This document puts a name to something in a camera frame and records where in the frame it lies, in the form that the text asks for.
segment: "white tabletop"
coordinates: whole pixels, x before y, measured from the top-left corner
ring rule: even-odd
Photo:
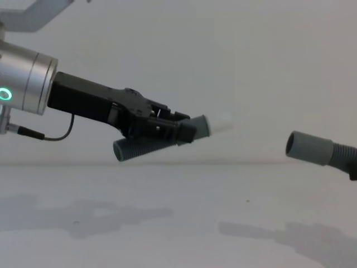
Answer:
[[[357,266],[357,184],[328,167],[1,170],[1,267]]]

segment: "white plastic tip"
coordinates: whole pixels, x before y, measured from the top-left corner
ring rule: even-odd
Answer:
[[[209,128],[210,135],[215,135],[217,133],[226,132],[234,128],[234,117],[231,112],[224,112],[218,116],[206,117]]]

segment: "gray corrugated hose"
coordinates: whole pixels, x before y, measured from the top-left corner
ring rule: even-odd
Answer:
[[[356,148],[298,131],[291,133],[286,155],[321,166],[332,166],[346,173],[349,172],[348,165],[357,161]]]
[[[192,119],[185,119],[182,123],[195,126],[197,133],[195,140],[209,137],[210,127],[208,120],[205,116],[199,116]],[[129,159],[149,154],[162,150],[174,145],[183,145],[184,143],[176,143],[175,141],[162,141],[156,138],[142,137],[135,140],[121,139],[113,143],[114,154],[120,162],[127,161]]]

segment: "hose end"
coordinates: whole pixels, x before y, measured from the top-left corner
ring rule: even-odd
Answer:
[[[334,152],[331,140],[294,131],[286,144],[285,154],[288,157],[325,166],[329,164]]]

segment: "teal led light ring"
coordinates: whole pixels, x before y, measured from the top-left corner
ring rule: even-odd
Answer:
[[[12,93],[7,88],[0,88],[0,100],[9,101],[12,99]]]

